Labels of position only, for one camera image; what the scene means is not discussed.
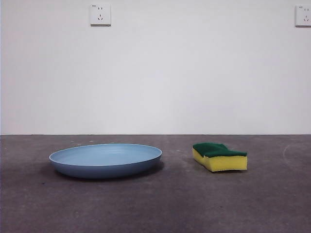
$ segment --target plate rim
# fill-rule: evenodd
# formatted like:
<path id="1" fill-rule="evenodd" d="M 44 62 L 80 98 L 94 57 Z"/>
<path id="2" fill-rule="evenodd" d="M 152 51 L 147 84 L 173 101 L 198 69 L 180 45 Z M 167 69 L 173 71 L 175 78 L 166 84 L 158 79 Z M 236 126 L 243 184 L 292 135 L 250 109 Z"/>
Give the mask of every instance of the plate rim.
<path id="1" fill-rule="evenodd" d="M 75 164 L 65 164 L 65 163 L 60 163 L 57 162 L 55 160 L 52 159 L 52 156 L 58 152 L 64 151 L 64 150 L 69 150 L 69 149 L 73 149 L 73 148 L 79 148 L 79 147 L 92 147 L 92 146 L 100 146 L 100 145 L 138 145 L 138 146 L 144 146 L 144 147 L 151 147 L 154 148 L 156 150 L 159 151 L 159 155 L 156 158 L 152 158 L 152 159 L 148 159 L 148 160 L 144 160 L 144 161 L 140 161 L 140 162 L 136 162 L 136 163 L 129 163 L 129 164 L 117 164 L 117 165 L 75 165 Z M 139 163 L 145 163 L 151 160 L 155 160 L 158 159 L 162 156 L 162 150 L 157 148 L 157 147 L 153 147 L 153 146 L 149 146 L 149 145 L 144 145 L 144 144 L 136 144 L 136 143 L 103 143 L 103 144 L 92 144 L 92 145 L 84 145 L 84 146 L 78 146 L 78 147 L 70 147 L 70 148 L 66 148 L 66 149 L 62 149 L 62 150 L 58 150 L 53 152 L 51 155 L 49 155 L 49 160 L 53 163 L 56 164 L 60 164 L 60 165 L 66 165 L 66 166 L 80 166 L 80 167 L 101 167 L 101 166 L 124 166 L 124 165 L 131 165 L 131 164 L 139 164 Z"/>

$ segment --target concrete floor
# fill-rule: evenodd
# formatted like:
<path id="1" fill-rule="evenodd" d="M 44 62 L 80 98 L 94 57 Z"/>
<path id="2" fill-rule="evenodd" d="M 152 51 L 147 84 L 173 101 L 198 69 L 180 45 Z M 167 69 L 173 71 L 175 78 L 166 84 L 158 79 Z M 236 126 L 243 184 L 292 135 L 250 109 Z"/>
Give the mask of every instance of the concrete floor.
<path id="1" fill-rule="evenodd" d="M 192 144 L 248 152 L 248 170 L 211 173 Z M 82 180 L 48 156 L 99 143 L 163 150 L 148 172 Z M 309 233 L 311 135 L 67 135 L 1 137 L 2 233 Z"/>

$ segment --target outlet cover plate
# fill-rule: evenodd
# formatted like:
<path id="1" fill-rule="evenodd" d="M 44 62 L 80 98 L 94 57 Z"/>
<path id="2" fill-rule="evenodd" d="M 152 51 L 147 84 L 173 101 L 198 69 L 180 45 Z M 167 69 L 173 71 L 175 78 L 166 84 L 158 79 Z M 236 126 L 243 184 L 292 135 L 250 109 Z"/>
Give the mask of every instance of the outlet cover plate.
<path id="1" fill-rule="evenodd" d="M 311 27 L 311 4 L 295 6 L 295 25 Z"/>
<path id="2" fill-rule="evenodd" d="M 111 25 L 111 5 L 109 3 L 90 5 L 89 21 L 91 25 Z"/>

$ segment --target yellow sponge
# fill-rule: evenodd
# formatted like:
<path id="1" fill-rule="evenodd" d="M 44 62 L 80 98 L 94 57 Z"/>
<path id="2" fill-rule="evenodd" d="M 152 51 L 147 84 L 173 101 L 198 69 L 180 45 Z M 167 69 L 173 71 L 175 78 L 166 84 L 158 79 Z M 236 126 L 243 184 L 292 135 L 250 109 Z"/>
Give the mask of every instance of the yellow sponge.
<path id="1" fill-rule="evenodd" d="M 247 170 L 247 156 L 215 156 L 208 158 L 201 156 L 196 149 L 192 149 L 194 159 L 210 171 Z"/>

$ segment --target plastic plate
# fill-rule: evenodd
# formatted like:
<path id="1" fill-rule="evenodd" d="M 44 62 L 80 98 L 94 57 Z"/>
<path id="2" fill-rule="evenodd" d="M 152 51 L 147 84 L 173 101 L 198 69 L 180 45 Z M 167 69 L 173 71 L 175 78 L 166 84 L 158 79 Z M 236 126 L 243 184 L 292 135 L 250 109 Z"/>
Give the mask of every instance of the plastic plate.
<path id="1" fill-rule="evenodd" d="M 97 144 L 57 151 L 50 155 L 50 161 L 65 175 L 102 179 L 148 170 L 159 162 L 161 155 L 160 149 L 146 145 Z"/>

